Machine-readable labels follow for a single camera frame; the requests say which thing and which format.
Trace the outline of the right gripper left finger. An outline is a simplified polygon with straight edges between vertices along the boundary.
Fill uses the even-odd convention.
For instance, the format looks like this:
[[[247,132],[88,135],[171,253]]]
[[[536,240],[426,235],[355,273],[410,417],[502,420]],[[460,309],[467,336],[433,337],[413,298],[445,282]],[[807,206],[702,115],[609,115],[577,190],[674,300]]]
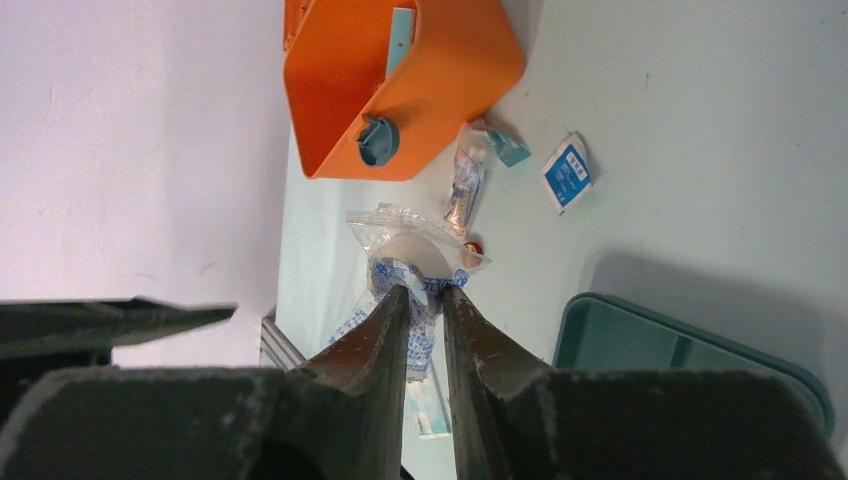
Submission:
[[[5,479],[396,479],[410,295],[291,369],[77,367],[1,429]]]

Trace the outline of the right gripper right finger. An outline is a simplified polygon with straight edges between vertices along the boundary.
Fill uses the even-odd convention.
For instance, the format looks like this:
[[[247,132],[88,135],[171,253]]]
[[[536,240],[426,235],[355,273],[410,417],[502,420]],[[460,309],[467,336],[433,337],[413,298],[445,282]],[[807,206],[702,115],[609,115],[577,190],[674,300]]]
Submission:
[[[444,292],[461,479],[842,479],[783,381],[749,371],[555,368]]]

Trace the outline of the clear bag blue print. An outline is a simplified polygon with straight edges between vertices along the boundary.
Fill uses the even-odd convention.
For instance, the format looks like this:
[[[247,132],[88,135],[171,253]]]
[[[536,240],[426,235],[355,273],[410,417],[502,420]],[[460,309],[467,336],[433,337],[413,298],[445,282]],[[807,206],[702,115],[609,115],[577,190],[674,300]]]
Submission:
[[[352,211],[346,223],[367,256],[366,287],[347,320],[330,336],[334,343],[361,324],[396,285],[409,290],[406,377],[426,378],[435,348],[435,326],[443,312],[443,292],[463,287],[491,260],[463,258],[463,241],[450,226],[395,205]]]

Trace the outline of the clear bag of swabs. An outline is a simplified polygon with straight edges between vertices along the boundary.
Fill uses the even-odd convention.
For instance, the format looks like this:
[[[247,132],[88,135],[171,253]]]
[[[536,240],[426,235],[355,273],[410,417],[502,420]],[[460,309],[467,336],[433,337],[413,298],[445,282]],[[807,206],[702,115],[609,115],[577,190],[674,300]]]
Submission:
[[[483,190],[486,167],[495,156],[490,129],[478,119],[464,124],[456,140],[454,173],[443,220],[457,238],[468,235],[478,197]]]

